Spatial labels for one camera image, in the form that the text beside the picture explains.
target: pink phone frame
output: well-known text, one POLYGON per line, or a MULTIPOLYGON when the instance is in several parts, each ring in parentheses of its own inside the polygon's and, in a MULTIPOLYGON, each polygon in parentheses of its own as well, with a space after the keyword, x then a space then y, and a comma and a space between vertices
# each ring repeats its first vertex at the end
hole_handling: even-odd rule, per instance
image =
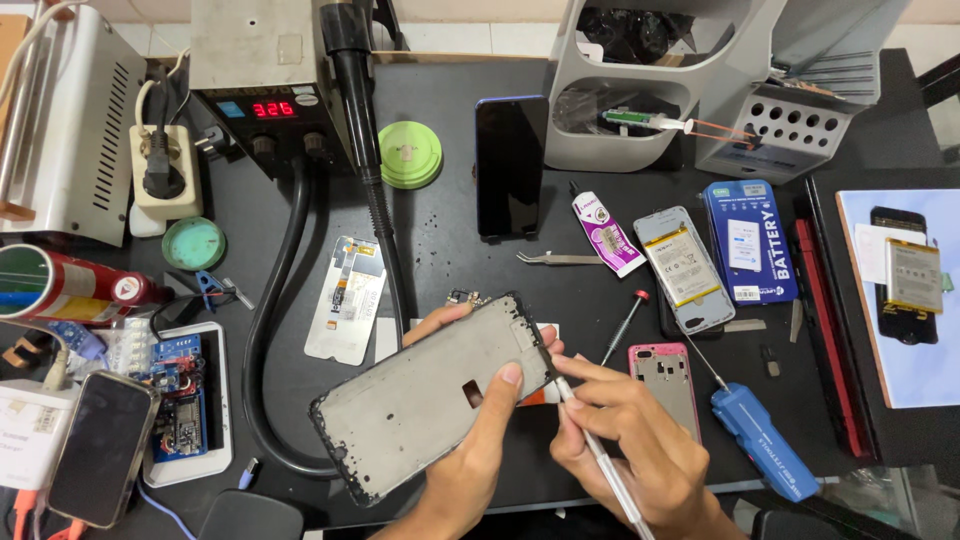
POLYGON ((700 414, 697 412, 697 398, 693 393, 693 373, 690 370, 690 355, 686 353, 684 343, 647 343, 643 345, 631 345, 627 349, 627 366, 630 368, 630 378, 636 380, 634 372, 634 358, 637 351, 652 351, 657 356, 665 355, 683 355, 686 358, 686 371, 690 373, 690 403, 693 405, 693 419, 697 421, 697 439, 703 441, 703 434, 700 433, 700 414))

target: pen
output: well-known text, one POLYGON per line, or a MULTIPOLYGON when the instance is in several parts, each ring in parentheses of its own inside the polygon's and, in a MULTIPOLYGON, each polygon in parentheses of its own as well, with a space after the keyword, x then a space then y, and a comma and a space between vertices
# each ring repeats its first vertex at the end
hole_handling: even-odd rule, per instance
MULTIPOLYGON (((557 389, 560 390, 560 397, 563 398, 565 402, 573 397, 573 390, 570 389, 570 385, 563 376, 557 377, 555 383, 557 384, 557 389)), ((617 472, 616 467, 613 466, 610 455, 607 454, 607 451, 604 450, 603 445, 600 444, 600 441, 597 440, 593 433, 587 430, 583 430, 583 432, 584 438, 587 440, 587 446, 589 446, 593 456, 596 457, 597 464, 600 465, 600 470, 603 471, 603 476, 606 477, 607 482, 610 483, 610 488, 612 488, 613 494, 620 502, 620 506, 623 507, 623 512, 627 514, 627 520, 633 524, 640 538, 643 540, 655 540, 653 532, 650 531, 646 522, 643 521, 643 516, 640 515, 640 509, 636 507, 634 498, 631 497, 630 492, 627 491, 627 486, 624 485, 620 473, 617 472)))

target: phone screen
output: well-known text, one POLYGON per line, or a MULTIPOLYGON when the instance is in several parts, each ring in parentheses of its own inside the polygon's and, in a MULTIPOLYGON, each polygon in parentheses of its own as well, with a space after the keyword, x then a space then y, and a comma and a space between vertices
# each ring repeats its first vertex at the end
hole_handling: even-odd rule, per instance
POLYGON ((50 486, 50 506, 94 526, 113 525, 130 495, 133 462, 142 457, 144 425, 155 417, 147 389, 88 376, 50 486))
POLYGON ((477 229, 482 236, 534 233, 549 105, 544 97, 476 107, 477 229))

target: black smartphone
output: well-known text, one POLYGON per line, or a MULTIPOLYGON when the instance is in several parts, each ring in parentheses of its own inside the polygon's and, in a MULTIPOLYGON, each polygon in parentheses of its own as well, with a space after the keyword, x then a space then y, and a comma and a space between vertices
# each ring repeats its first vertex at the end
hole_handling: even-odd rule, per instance
POLYGON ((127 505, 160 405, 155 389, 109 371, 86 376, 47 503, 60 515, 112 527, 127 505))
MULTIPOLYGON (((870 224, 926 234, 926 218, 922 214, 907 210, 874 207, 870 210, 870 224)), ((933 313, 888 307, 887 285, 875 283, 874 288, 876 326, 880 335, 893 337, 906 345, 932 345, 939 341, 937 319, 933 313)))
POLYGON ((476 105, 477 231, 537 231, 549 103, 543 96, 482 99, 476 105))

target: glue tube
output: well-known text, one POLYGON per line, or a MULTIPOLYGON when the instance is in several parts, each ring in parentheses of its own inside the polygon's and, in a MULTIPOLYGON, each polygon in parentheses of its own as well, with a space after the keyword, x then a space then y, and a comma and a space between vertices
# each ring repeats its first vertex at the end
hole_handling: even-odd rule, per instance
POLYGON ((577 195, 572 206, 593 249, 618 278, 625 277, 647 261, 592 191, 577 195))

